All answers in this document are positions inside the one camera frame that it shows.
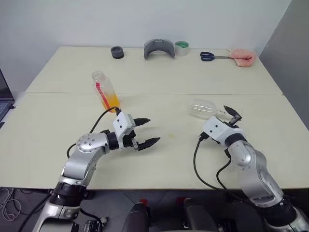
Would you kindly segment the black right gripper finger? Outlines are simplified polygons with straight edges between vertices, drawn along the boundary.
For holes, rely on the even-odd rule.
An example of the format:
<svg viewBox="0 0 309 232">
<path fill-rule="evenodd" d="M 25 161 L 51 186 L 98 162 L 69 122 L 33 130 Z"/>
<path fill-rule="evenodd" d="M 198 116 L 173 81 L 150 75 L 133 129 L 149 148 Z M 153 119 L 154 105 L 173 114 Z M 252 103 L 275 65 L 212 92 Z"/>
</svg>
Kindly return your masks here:
<svg viewBox="0 0 309 232">
<path fill-rule="evenodd" d="M 237 112 L 236 110 L 232 109 L 231 107 L 228 107 L 228 106 L 224 105 L 224 109 L 225 109 L 225 111 L 226 111 L 228 114 L 230 114 L 231 116 L 236 116 L 236 115 L 238 115 L 238 112 Z"/>
</svg>

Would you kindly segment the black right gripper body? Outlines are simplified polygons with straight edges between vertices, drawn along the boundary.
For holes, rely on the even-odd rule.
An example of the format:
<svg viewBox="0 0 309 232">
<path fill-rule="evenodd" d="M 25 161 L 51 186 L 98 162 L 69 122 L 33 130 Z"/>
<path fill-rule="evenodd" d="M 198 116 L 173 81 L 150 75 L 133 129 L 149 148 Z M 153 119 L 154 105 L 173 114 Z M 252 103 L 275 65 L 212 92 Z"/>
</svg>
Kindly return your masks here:
<svg viewBox="0 0 309 232">
<path fill-rule="evenodd" d="M 242 117 L 238 114 L 234 115 L 232 119 L 227 123 L 229 126 L 234 126 L 238 121 L 241 121 Z"/>
</svg>

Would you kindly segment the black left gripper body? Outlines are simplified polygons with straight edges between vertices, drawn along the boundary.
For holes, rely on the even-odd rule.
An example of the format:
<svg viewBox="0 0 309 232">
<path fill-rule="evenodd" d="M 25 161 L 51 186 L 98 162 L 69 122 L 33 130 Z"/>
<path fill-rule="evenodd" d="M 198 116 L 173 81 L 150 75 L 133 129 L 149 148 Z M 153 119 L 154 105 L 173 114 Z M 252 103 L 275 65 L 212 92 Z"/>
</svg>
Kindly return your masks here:
<svg viewBox="0 0 309 232">
<path fill-rule="evenodd" d="M 132 147 L 135 150 L 139 150 L 138 142 L 135 140 L 136 134 L 132 130 L 129 134 L 124 135 L 122 138 L 123 147 Z"/>
</svg>

